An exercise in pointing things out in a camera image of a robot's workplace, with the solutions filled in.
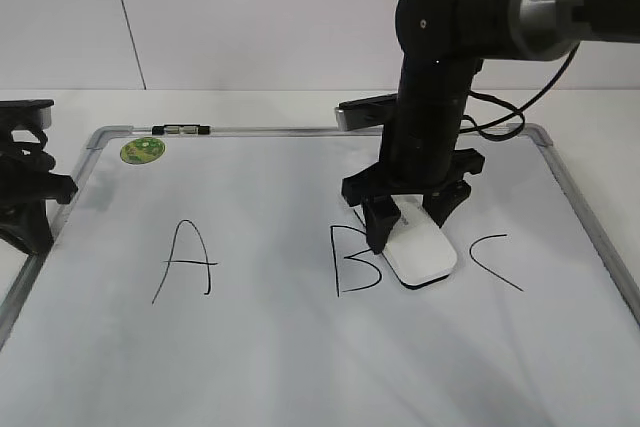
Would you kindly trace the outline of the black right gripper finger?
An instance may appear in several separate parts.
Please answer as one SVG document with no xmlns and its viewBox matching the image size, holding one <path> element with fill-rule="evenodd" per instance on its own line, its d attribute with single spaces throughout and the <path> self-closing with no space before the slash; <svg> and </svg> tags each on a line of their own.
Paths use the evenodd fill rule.
<svg viewBox="0 0 640 427">
<path fill-rule="evenodd" d="M 438 192 L 425 194 L 422 207 L 441 228 L 453 211 L 466 201 L 470 194 L 471 186 L 466 181 L 457 181 Z"/>
<path fill-rule="evenodd" d="M 361 207 L 367 244 L 374 254 L 380 254 L 401 217 L 401 211 L 391 196 L 365 199 Z"/>
</svg>

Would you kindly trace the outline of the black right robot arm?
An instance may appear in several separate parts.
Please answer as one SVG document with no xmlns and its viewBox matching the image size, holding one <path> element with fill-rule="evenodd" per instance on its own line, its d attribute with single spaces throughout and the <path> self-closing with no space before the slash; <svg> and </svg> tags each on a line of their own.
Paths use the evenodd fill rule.
<svg viewBox="0 0 640 427">
<path fill-rule="evenodd" d="M 456 142 L 485 60 L 569 62 L 583 41 L 635 43 L 639 0 L 399 0 L 395 30 L 404 55 L 397 92 L 335 111 L 343 131 L 382 127 L 378 160 L 341 187 L 362 209 L 375 253 L 399 221 L 397 196 L 419 195 L 437 224 L 469 197 L 466 176 L 484 159 Z"/>
</svg>

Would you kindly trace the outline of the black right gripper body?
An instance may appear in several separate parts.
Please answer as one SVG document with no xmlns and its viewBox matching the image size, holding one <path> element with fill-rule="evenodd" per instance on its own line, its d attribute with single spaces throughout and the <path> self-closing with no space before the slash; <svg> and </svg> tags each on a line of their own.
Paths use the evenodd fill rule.
<svg viewBox="0 0 640 427">
<path fill-rule="evenodd" d="M 424 206 L 448 205 L 463 202 L 470 195 L 465 174 L 477 175 L 484 168 L 485 157 L 475 149 L 453 152 L 451 163 L 442 180 L 400 180 L 381 162 L 344 178 L 341 195 L 351 207 L 366 199 L 394 195 L 422 195 Z"/>
</svg>

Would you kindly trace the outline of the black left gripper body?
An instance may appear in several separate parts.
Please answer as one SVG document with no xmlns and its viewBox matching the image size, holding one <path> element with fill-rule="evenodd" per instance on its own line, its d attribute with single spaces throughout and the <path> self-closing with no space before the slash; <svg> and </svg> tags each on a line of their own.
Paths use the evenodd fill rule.
<svg viewBox="0 0 640 427">
<path fill-rule="evenodd" d="M 46 200 L 70 204 L 78 192 L 74 179 L 53 173 L 56 161 L 45 150 L 47 136 L 37 128 L 28 131 L 34 139 L 19 141 L 11 130 L 1 130 L 1 206 Z"/>
</svg>

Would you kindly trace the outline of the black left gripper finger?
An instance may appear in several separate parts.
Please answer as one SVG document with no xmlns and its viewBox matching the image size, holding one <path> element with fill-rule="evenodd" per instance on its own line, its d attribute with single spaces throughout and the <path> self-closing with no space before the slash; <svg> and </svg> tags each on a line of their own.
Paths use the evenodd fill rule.
<svg viewBox="0 0 640 427">
<path fill-rule="evenodd" d="M 48 253 L 53 236 L 45 201 L 2 206 L 1 239 L 27 255 Z"/>
</svg>

